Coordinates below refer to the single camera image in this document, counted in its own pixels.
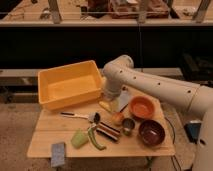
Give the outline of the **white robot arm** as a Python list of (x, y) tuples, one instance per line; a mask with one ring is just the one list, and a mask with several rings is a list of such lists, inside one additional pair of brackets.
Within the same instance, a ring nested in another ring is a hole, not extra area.
[(128, 55), (106, 63), (103, 92), (109, 99), (121, 94), (124, 85), (133, 87), (202, 119), (192, 171), (213, 171), (213, 88), (134, 70)]

